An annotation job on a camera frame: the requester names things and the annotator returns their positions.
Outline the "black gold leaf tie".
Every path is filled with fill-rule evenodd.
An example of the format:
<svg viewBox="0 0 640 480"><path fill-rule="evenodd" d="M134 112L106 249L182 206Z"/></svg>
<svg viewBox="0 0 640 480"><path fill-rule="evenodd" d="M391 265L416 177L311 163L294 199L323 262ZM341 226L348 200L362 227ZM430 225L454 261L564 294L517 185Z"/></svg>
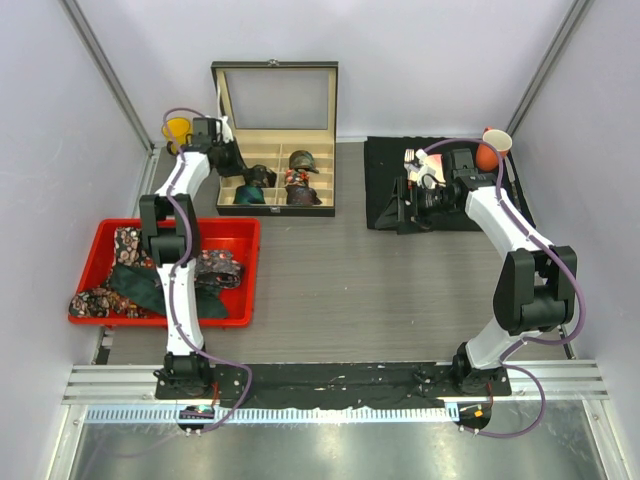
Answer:
<svg viewBox="0 0 640 480"><path fill-rule="evenodd" d="M245 184L260 188L274 188L277 174L265 165L257 164L245 169L242 173Z"/></svg>

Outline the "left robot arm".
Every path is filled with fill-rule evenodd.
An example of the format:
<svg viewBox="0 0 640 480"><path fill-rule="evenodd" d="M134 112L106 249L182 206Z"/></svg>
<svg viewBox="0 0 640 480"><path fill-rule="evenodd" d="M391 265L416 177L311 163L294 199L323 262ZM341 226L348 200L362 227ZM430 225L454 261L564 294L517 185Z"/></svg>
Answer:
<svg viewBox="0 0 640 480"><path fill-rule="evenodd" d="M199 324L195 272L200 232L193 197L213 170L243 168L226 116L197 116L193 132L179 143L176 163L153 194L139 200L141 240L159 275L167 318L167 346L161 368L154 372L160 400L200 399L213 389L210 359Z"/></svg>

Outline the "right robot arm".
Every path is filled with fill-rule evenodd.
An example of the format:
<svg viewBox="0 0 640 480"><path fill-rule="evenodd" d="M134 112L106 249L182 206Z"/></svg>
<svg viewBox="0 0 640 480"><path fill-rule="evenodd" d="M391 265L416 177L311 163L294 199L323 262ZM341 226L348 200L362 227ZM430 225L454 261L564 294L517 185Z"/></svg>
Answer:
<svg viewBox="0 0 640 480"><path fill-rule="evenodd" d="M491 241L502 259L492 300L493 316L452 360L454 388L472 395L504 374L504 362L517 349L574 315L577 255L542 236L510 202L493 173L480 171L469 149L443 156L408 149L406 175L395 181L380 230L429 231L439 216L461 213Z"/></svg>

